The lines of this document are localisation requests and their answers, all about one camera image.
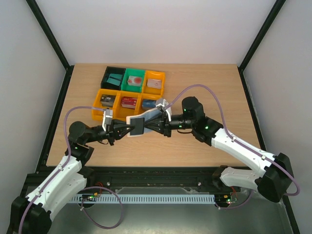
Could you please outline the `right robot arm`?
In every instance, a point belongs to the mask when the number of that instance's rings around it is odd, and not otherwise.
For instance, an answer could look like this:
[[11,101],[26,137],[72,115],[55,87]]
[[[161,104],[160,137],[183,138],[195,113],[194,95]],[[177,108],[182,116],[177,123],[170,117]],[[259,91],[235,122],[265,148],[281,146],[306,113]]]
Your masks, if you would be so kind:
[[190,129],[198,141],[220,149],[248,166],[247,170],[232,167],[219,168],[213,178],[213,187],[223,191],[227,187],[243,187],[259,192],[271,202],[279,202],[287,194],[293,181],[290,159],[284,153],[274,155],[235,136],[225,126],[207,117],[203,105],[195,97],[182,101],[182,114],[161,112],[144,126],[170,137],[172,130]]

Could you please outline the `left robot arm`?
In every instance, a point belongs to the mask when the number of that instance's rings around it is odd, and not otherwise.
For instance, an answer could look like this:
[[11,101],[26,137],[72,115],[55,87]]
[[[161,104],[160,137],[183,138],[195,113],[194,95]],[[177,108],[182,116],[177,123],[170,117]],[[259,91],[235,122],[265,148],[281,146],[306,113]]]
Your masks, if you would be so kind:
[[121,120],[113,119],[105,127],[89,127],[76,121],[69,128],[70,148],[50,175],[25,197],[18,196],[11,205],[10,226],[19,234],[46,234],[61,209],[86,188],[93,171],[85,166],[94,148],[89,142],[108,140],[113,145],[131,130]]

